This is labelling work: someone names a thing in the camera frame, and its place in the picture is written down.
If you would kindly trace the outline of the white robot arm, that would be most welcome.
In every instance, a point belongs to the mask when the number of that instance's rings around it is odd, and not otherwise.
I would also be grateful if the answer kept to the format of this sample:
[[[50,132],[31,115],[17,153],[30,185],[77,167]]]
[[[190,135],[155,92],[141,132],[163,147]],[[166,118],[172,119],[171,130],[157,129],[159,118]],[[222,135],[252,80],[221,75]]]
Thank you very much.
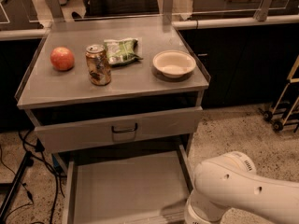
[[[252,159],[238,151],[201,161],[193,173],[186,224],[220,224],[231,208],[275,224],[299,224],[299,184],[256,174]]]

